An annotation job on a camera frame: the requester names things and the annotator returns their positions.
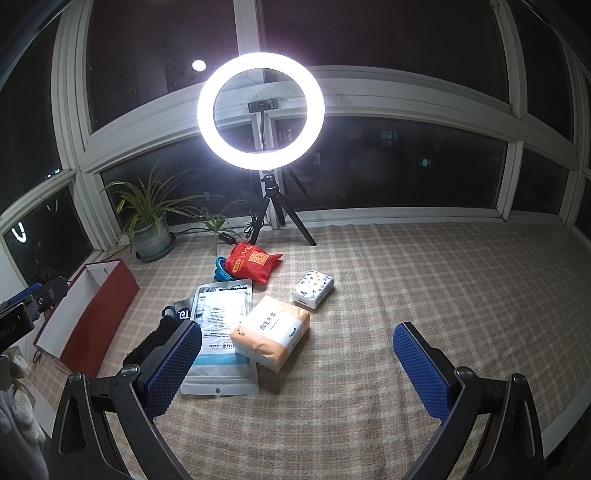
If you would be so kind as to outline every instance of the tripod leg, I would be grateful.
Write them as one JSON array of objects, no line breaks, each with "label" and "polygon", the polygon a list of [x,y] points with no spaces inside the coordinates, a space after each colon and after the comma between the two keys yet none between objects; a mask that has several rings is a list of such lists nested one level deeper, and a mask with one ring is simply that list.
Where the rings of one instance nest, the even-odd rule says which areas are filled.
[{"label": "tripod leg", "polygon": [[306,187],[304,187],[304,184],[300,181],[300,179],[297,177],[296,173],[291,169],[291,167],[283,167],[288,174],[290,174],[291,179],[294,181],[294,183],[298,186],[298,188],[301,190],[301,192],[306,195],[306,198],[309,199],[310,198],[310,194],[308,193],[308,190],[306,190]]},{"label": "tripod leg", "polygon": [[277,214],[277,221],[279,222],[279,225],[285,226],[285,216],[283,215],[283,209],[281,208],[281,205],[279,205],[275,199],[271,199],[271,202],[273,204],[273,208],[275,209],[275,213]]},{"label": "tripod leg", "polygon": [[251,240],[248,242],[251,245],[254,245],[256,243],[256,240],[258,239],[258,234],[261,231],[262,223],[265,219],[265,214],[267,213],[267,207],[269,206],[269,200],[269,198],[265,198],[261,203],[261,209],[259,210],[258,215],[256,216],[255,226],[252,229]]},{"label": "tripod leg", "polygon": [[297,213],[295,212],[295,210],[288,205],[287,200],[285,199],[285,197],[280,193],[276,197],[276,200],[285,209],[285,212],[287,213],[287,215],[289,215],[290,218],[294,221],[295,226],[298,227],[298,230],[301,232],[301,234],[304,235],[304,237],[306,238],[306,240],[308,240],[308,243],[311,246],[315,247],[316,246],[316,242],[314,241],[314,239],[310,235],[310,232],[308,231],[308,229],[304,226],[304,224],[300,220],[300,217],[297,216]]}]

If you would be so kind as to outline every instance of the white plastic bag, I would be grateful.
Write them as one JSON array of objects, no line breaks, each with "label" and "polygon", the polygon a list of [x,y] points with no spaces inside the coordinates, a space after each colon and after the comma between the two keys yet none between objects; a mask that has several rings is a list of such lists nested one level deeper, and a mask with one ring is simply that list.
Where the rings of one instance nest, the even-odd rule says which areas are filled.
[{"label": "white plastic bag", "polygon": [[252,281],[201,285],[191,317],[201,326],[199,355],[181,384],[185,395],[251,395],[258,393],[256,363],[236,353],[230,334],[252,308]]}]

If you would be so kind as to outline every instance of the blue rope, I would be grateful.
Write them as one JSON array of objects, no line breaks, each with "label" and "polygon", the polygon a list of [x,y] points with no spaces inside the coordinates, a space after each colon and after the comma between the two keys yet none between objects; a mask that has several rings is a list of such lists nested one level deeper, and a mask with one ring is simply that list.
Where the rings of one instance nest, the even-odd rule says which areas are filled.
[{"label": "blue rope", "polygon": [[216,272],[213,276],[213,279],[215,281],[236,280],[233,276],[231,276],[228,272],[226,272],[223,269],[225,263],[226,263],[226,259],[224,257],[217,257],[216,258]]}]

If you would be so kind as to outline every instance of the window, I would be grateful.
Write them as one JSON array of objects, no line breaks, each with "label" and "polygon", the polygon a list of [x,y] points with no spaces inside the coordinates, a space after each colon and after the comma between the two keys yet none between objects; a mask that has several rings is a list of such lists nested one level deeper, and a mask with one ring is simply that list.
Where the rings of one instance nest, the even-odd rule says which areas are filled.
[{"label": "window", "polygon": [[[239,150],[255,149],[250,124],[224,129],[220,133],[230,145]],[[159,162],[157,168],[163,168],[169,174],[198,168],[196,172],[187,175],[186,181],[175,189],[171,198],[204,194],[204,199],[196,199],[192,204],[206,206],[212,213],[220,213],[230,203],[237,202],[228,207],[224,215],[248,215],[251,210],[256,211],[255,207],[262,200],[259,173],[223,161],[209,149],[202,137],[186,138],[120,163],[102,173],[103,182],[105,185],[112,181],[129,181],[137,184],[139,178],[146,183],[156,162]],[[119,203],[118,198],[113,198],[112,192],[109,192],[109,196],[114,206]],[[131,217],[130,213],[125,214],[124,210],[119,216],[122,226],[126,225]],[[169,225],[189,222],[187,217],[179,215],[168,215],[167,220]]]},{"label": "window", "polygon": [[35,5],[35,0],[19,0],[5,8],[0,17],[0,44],[4,43],[8,34],[23,19],[29,10]]},{"label": "window", "polygon": [[268,51],[305,66],[381,67],[459,83],[508,102],[488,1],[262,0]]},{"label": "window", "polygon": [[[205,82],[236,56],[232,0],[94,2],[87,45],[93,131],[162,95]],[[192,68],[196,60],[205,62],[204,71]]]},{"label": "window", "polygon": [[[280,147],[300,133],[303,122],[277,121]],[[285,196],[295,210],[493,208],[505,152],[505,142],[455,128],[385,118],[327,117],[309,153],[283,169]]]},{"label": "window", "polygon": [[39,33],[0,90],[0,212],[61,168],[50,90],[57,23]]},{"label": "window", "polygon": [[568,177],[566,168],[525,149],[512,209],[558,214]]},{"label": "window", "polygon": [[572,141],[570,77],[560,40],[525,5],[511,9],[525,59],[527,110]]},{"label": "window", "polygon": [[581,200],[581,208],[574,225],[591,240],[591,181],[589,180],[585,180],[583,200]]},{"label": "window", "polygon": [[29,285],[71,277],[92,252],[68,188],[26,214],[4,240]]}]

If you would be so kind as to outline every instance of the plant pot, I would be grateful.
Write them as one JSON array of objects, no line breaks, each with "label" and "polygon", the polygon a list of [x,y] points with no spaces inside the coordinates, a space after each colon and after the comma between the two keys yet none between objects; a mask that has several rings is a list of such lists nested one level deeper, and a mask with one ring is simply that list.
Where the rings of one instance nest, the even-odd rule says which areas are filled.
[{"label": "plant pot", "polygon": [[160,217],[159,222],[160,233],[157,224],[152,223],[134,234],[134,248],[142,261],[158,260],[172,250],[173,239],[168,231],[166,219]]}]

